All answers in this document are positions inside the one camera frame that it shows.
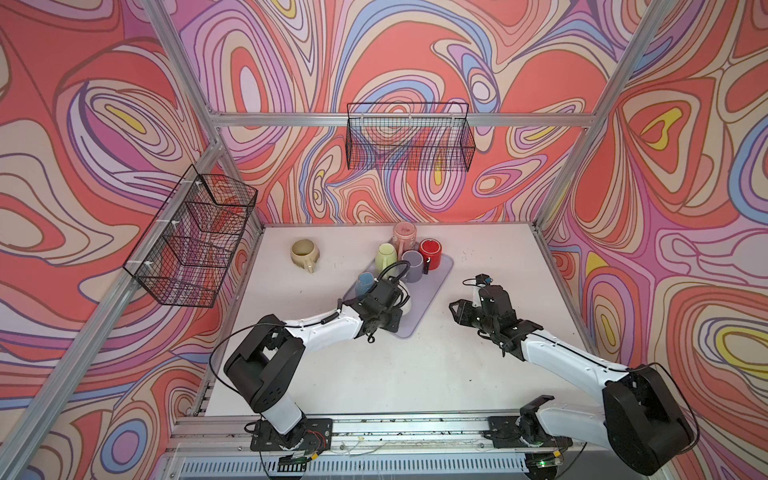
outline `metal mesh basket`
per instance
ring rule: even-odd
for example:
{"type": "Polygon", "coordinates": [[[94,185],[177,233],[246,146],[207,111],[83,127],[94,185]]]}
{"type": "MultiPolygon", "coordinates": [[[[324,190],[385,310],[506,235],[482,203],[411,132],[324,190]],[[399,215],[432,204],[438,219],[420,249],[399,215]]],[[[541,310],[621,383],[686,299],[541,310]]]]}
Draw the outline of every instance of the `metal mesh basket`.
{"type": "Polygon", "coordinates": [[[346,163],[351,170],[463,170],[475,154],[468,104],[347,104],[346,163]]]}
{"type": "Polygon", "coordinates": [[[212,307],[256,198],[226,175],[197,175],[134,278],[163,305],[212,307]]]}

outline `vented panel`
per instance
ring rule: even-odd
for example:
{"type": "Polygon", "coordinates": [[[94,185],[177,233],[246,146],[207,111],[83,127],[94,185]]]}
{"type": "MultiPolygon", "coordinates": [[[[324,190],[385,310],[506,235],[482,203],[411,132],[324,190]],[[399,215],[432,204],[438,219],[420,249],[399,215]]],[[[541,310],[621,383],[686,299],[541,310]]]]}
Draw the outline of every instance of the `vented panel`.
{"type": "MultiPolygon", "coordinates": [[[[264,463],[273,477],[295,476],[279,473],[277,459],[264,457],[264,463]]],[[[340,475],[398,475],[398,474],[452,474],[452,473],[522,473],[527,472],[525,454],[521,453],[461,453],[413,455],[321,455],[311,461],[304,476],[340,475]]],[[[180,469],[184,480],[203,478],[266,478],[258,455],[249,457],[197,457],[186,458],[180,469]]]]}

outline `pink mug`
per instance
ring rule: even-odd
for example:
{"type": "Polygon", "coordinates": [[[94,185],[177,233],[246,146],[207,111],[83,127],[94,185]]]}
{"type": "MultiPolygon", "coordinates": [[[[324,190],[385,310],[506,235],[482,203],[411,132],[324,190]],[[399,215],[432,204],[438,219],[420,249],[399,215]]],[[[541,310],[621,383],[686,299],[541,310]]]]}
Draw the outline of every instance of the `pink mug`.
{"type": "Polygon", "coordinates": [[[397,259],[402,260],[402,253],[416,249],[416,227],[410,222],[399,222],[392,230],[392,245],[397,250],[397,259]]]}

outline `purple tray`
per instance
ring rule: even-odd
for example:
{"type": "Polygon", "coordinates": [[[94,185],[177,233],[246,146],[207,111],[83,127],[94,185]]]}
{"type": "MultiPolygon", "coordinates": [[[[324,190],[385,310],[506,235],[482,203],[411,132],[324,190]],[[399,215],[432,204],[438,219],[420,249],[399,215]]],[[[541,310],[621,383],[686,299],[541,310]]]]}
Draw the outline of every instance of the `purple tray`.
{"type": "MultiPolygon", "coordinates": [[[[407,339],[413,335],[429,305],[432,304],[432,300],[435,299],[435,295],[440,290],[440,286],[442,286],[445,278],[451,272],[451,268],[453,268],[453,259],[448,255],[442,254],[440,266],[430,270],[429,275],[422,275],[421,280],[416,283],[406,283],[408,291],[411,293],[411,311],[407,315],[402,316],[400,328],[396,333],[393,333],[394,336],[400,339],[407,339]]],[[[371,262],[363,272],[370,272],[373,273],[373,276],[378,276],[378,273],[376,273],[376,262],[371,262]]],[[[349,290],[346,291],[344,300],[349,300],[354,296],[355,284],[353,283],[349,290]]]]}

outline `green mug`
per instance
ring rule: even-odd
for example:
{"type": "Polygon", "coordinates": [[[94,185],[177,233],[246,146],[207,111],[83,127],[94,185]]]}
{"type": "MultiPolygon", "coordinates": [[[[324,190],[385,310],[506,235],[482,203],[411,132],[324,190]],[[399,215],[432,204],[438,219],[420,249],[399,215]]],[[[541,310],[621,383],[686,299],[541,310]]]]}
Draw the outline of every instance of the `green mug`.
{"type": "Polygon", "coordinates": [[[379,251],[376,252],[376,272],[381,273],[386,267],[397,261],[397,250],[391,243],[382,243],[379,245],[379,251]]]}

